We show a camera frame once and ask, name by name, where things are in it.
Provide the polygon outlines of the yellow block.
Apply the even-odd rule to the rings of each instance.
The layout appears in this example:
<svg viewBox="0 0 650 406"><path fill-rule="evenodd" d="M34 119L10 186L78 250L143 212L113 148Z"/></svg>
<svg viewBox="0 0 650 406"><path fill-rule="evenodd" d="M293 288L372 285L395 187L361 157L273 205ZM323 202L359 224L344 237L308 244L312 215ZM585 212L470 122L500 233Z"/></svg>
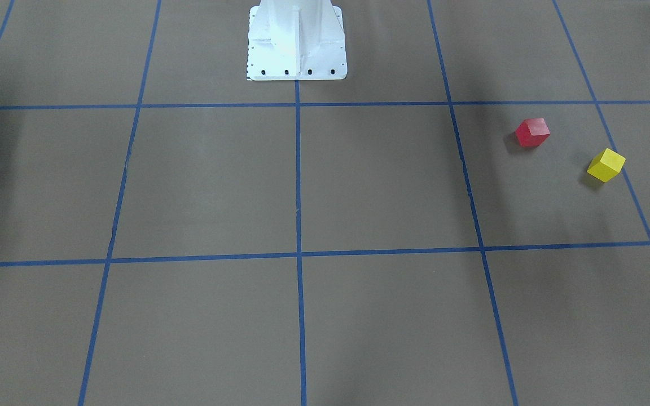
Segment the yellow block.
<svg viewBox="0 0 650 406"><path fill-rule="evenodd" d="M586 172L600 182L606 183L621 173L624 164L623 155L606 148L591 160Z"/></svg>

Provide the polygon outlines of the red block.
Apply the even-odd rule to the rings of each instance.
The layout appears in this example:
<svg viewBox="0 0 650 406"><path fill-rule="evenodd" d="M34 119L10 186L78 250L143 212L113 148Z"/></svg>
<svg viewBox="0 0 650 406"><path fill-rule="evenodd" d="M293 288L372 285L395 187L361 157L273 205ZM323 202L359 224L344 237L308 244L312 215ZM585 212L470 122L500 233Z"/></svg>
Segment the red block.
<svg viewBox="0 0 650 406"><path fill-rule="evenodd" d="M538 147L551 134L544 118L527 118L517 127L516 139L524 148Z"/></svg>

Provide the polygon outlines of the white metal mount base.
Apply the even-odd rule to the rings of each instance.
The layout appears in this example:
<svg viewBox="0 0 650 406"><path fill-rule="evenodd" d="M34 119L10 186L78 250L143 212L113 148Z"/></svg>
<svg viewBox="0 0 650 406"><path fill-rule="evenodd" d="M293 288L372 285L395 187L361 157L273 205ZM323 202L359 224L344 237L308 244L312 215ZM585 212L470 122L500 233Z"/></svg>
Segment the white metal mount base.
<svg viewBox="0 0 650 406"><path fill-rule="evenodd" d="M348 76L343 12L330 1L261 1L250 8L246 79L328 81Z"/></svg>

